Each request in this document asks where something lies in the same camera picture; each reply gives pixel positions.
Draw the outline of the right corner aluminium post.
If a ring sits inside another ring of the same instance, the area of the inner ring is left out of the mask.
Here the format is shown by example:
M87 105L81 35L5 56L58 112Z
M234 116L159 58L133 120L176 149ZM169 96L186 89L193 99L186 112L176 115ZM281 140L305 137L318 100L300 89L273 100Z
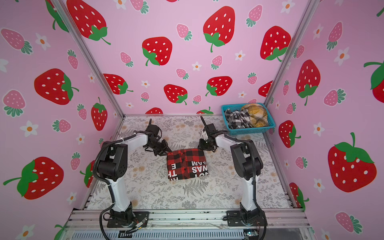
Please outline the right corner aluminium post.
M272 82L271 88L268 92L268 95L265 99L265 104L268 105L272 102L272 97L274 96L274 93L276 92L278 85L280 84L280 81L283 79L285 72L288 69L288 64L291 62L294 51L296 47L299 45L299 43L302 40L302 37L308 28L309 23L311 22L316 9L318 8L318 5L320 4L320 1L311 0L308 1L308 4L303 12L303 15L299 21L299 24L296 28L295 33L293 34L291 43L288 47L288 50L284 54L284 58L282 60L281 65L278 68L277 74Z

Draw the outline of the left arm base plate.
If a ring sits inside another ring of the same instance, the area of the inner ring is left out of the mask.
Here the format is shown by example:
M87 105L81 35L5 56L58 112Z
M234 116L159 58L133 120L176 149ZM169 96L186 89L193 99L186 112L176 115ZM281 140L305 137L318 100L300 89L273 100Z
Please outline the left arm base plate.
M114 213L111 215L108 228L146 228L150 212Z

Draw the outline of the black white plaid shirt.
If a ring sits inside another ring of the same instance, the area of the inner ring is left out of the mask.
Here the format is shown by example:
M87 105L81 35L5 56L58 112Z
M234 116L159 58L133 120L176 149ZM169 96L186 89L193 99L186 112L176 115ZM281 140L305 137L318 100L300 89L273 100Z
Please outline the black white plaid shirt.
M252 127L251 116L248 110L231 111L230 109L227 109L225 111L225 117L229 129L246 129Z

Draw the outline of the red black plaid shirt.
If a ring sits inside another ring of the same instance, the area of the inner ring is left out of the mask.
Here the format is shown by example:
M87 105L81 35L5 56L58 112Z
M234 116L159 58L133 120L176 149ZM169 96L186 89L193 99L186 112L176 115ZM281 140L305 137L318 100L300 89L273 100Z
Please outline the red black plaid shirt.
M209 175L203 150L184 149L167 154L168 179L187 180Z

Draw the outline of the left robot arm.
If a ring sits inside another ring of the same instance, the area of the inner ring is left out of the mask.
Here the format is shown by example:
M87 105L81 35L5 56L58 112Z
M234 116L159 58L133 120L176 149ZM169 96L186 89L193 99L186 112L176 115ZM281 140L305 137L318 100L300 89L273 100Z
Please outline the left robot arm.
M99 151L94 167L94 177L104 182L109 190L112 205L107 209L109 221L116 221L124 227L131 226L135 221L132 201L129 200L124 176L128 169L128 153L143 147L155 156L165 156L171 152L167 141L162 140L161 129L149 123L144 131L112 142L105 142Z

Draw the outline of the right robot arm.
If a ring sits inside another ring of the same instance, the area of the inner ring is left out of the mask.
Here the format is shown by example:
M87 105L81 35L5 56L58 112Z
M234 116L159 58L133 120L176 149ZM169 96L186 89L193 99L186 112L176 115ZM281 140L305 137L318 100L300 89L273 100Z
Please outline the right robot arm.
M257 201L258 179L264 168L263 161L252 140L240 140L218 131L214 124L204 124L198 149L214 152L223 148L231 152L236 173L243 180L243 196L238 219L251 226L258 218L265 219L265 212Z

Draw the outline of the left corner aluminium post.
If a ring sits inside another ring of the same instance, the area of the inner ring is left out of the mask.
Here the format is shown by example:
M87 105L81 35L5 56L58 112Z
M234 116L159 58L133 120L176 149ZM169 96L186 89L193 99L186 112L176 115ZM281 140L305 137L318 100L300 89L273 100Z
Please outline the left corner aluminium post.
M66 1L59 1L59 0L53 0L52 1L54 6L57 9L57 12L59 16L62 18L63 22L67 26L69 33L72 35L74 41L76 42L77 46L79 47L83 57L85 58L87 64L89 65L92 73L95 75L97 80L99 81L101 87L103 88L104 93L107 95L110 103L114 107L115 111L117 112L117 115L123 119L125 117L125 114L120 107L119 103L117 102L112 90L110 89L102 71L100 70L97 62L95 61L92 52L88 48L87 44L83 40L83 36L79 32L79 30L76 27L75 22L73 21L72 17L70 16L70 13L66 6Z

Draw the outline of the corner aluminium post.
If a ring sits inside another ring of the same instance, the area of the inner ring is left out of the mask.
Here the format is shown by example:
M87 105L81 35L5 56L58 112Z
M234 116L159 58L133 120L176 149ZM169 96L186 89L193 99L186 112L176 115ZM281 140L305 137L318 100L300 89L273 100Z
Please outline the corner aluminium post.
M316 9L318 8L318 5L320 4L320 1L311 0L308 1L308 4L303 12L303 15L299 21L299 24L296 28L295 33L293 34L291 43L288 47L288 50L284 54L284 58L282 60L281 65L278 68L277 74L272 82L271 88L268 92L268 95L265 99L265 104L268 105L272 102L272 97L274 96L274 93L276 92L278 85L280 84L280 81L283 79L285 72L288 69L288 64L291 62L294 51L296 47L299 45L299 43L302 40L302 37L308 28L309 23L311 22Z
M123 119L125 117L125 114L120 107L119 103L117 102L112 90L110 89L102 71L100 70L97 62L95 61L92 52L88 48L87 44L83 40L83 36L79 32L79 30L76 27L75 22L73 21L72 17L70 16L70 13L66 6L66 1L59 1L59 0L53 0L52 1L54 6L57 9L57 12L59 16L62 18L63 22L67 26L69 33L72 35L74 41L76 42L77 46L79 47L83 57L85 58L87 64L89 65L92 73L95 75L97 80L99 81L101 87L103 88L104 93L107 95L110 103L114 107L115 111L117 112L117 115Z

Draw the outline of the aluminium front rail frame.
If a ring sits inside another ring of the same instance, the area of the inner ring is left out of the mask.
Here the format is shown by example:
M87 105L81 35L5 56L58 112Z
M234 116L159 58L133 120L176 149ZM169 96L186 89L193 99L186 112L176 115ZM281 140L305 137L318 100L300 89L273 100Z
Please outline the aluminium front rail frame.
M266 209L267 227L230 227L229 210L149 210L146 228L129 234L126 228L99 225L100 211L73 211L60 240L314 240L300 209Z

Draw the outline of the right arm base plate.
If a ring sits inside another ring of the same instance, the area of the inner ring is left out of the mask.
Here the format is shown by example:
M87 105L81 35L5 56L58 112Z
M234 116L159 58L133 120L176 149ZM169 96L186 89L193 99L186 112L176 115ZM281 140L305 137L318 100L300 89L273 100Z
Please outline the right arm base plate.
M227 211L223 217L230 227L264 227L268 225L263 213L259 210L253 211Z

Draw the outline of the teal plastic basket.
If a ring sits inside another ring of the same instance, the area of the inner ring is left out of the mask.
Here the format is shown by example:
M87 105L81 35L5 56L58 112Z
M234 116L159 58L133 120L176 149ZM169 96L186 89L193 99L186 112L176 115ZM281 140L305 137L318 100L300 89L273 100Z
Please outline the teal plastic basket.
M267 107L261 103L223 105L222 115L230 135L265 133L276 127Z

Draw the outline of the yellow plaid shirt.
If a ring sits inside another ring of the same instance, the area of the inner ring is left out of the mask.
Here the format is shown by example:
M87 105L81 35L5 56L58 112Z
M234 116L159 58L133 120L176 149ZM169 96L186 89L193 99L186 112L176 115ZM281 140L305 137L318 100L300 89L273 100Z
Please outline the yellow plaid shirt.
M241 108L246 111L250 117L250 125L253 128L268 127L267 110L260 104L247 104Z

